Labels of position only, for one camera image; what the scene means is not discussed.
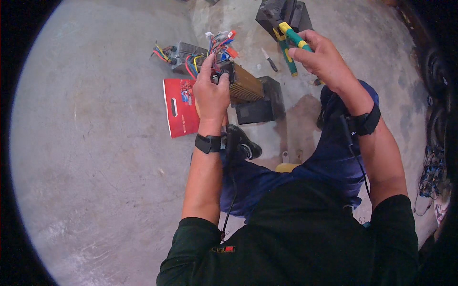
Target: hand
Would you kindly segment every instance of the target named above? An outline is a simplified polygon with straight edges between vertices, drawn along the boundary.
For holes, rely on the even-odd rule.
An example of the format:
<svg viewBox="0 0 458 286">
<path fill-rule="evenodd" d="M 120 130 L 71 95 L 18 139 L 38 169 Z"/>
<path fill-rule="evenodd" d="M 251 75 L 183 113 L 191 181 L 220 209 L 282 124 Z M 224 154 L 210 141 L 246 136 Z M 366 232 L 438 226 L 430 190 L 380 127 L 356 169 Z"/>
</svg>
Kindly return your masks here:
<svg viewBox="0 0 458 286">
<path fill-rule="evenodd" d="M 218 85 L 210 81 L 212 62 L 215 55 L 209 55 L 202 64 L 201 72 L 192 88 L 200 109 L 201 123 L 214 122 L 221 128 L 221 123 L 229 107 L 229 75 L 224 73 Z"/>
<path fill-rule="evenodd" d="M 340 93 L 349 82 L 357 81 L 334 44 L 312 30 L 305 30 L 298 35 L 314 50 L 289 49 L 289 56 L 302 63 L 308 72 L 323 80 L 333 92 Z"/>
</svg>

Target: tire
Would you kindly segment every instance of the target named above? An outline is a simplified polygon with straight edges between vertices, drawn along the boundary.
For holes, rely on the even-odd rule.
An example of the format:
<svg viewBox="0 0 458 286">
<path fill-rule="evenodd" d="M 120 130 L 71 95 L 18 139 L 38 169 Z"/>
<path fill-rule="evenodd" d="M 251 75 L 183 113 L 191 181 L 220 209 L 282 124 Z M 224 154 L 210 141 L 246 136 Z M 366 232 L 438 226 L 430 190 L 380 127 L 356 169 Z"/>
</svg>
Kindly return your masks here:
<svg viewBox="0 0 458 286">
<path fill-rule="evenodd" d="M 451 81 L 436 48 L 431 47 L 423 53 L 421 73 L 429 94 L 433 98 L 443 100 Z"/>
<path fill-rule="evenodd" d="M 428 146 L 437 147 L 439 149 L 444 148 L 446 114 L 446 110 L 440 105 L 436 105 L 431 112 L 431 116 L 426 127 L 426 139 Z"/>
</svg>

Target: person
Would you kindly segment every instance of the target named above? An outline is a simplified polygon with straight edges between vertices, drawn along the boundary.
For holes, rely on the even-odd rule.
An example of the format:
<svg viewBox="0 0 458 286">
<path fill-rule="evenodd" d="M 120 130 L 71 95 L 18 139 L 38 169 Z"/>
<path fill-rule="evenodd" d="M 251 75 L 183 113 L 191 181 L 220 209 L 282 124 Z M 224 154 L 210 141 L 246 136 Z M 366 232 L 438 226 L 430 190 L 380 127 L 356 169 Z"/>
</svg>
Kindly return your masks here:
<svg viewBox="0 0 458 286">
<path fill-rule="evenodd" d="M 234 125 L 226 129 L 237 142 L 230 161 L 196 147 L 182 219 L 157 285 L 407 285 L 414 279 L 418 239 L 396 141 L 379 117 L 371 134 L 352 136 L 353 155 L 333 116 L 370 114 L 378 95 L 356 79 L 329 39 L 311 30 L 299 35 L 315 52 L 290 49 L 289 55 L 326 83 L 315 152 L 290 173 L 273 172 L 245 160 L 261 149 Z M 228 76 L 210 82 L 212 58 L 194 85 L 204 137 L 221 135 L 229 106 Z M 361 168 L 370 182 L 368 227 L 349 211 L 361 203 Z M 245 226 L 221 243 L 220 211 L 230 208 Z"/>
</svg>

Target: logo on shirt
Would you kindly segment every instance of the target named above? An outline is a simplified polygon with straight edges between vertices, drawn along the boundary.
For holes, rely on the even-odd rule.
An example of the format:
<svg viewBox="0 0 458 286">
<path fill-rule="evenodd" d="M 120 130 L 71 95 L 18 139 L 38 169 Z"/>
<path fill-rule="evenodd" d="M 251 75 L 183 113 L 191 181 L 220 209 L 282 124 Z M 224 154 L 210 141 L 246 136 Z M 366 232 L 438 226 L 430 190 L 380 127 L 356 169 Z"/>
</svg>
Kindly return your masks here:
<svg viewBox="0 0 458 286">
<path fill-rule="evenodd" d="M 235 246 L 226 246 L 223 248 L 219 247 L 213 247 L 210 251 L 216 252 L 216 253 L 226 253 L 226 252 L 235 252 Z"/>
</svg>

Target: gray concrete floor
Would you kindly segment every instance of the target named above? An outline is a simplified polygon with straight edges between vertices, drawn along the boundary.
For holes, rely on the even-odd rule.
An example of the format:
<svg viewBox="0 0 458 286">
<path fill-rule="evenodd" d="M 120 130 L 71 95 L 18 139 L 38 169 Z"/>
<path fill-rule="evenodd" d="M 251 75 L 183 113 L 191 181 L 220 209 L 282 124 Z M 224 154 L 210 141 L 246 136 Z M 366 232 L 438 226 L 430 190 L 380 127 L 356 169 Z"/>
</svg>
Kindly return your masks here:
<svg viewBox="0 0 458 286">
<path fill-rule="evenodd" d="M 426 91 L 413 42 L 393 9 L 371 0 L 305 0 L 355 75 L 380 96 L 402 154 L 412 205 L 425 147 Z M 65 0 L 24 66 L 11 122 L 11 167 L 27 232 L 61 285 L 154 284 L 178 226 L 193 135 L 169 139 L 162 80 L 179 77 L 149 59 L 155 40 L 206 46 L 204 32 L 236 29 L 237 62 L 282 85 L 286 122 L 244 126 L 274 168 L 281 151 L 304 161 L 320 133 L 321 87 L 289 76 L 275 42 L 254 20 L 260 0 Z M 260 47 L 280 71 L 274 73 Z M 233 111 L 230 120 L 235 121 Z M 365 190 L 356 219 L 370 220 Z M 417 208 L 428 201 L 420 198 Z M 436 228 L 415 216 L 420 244 Z M 232 234 L 243 224 L 229 219 Z"/>
</svg>

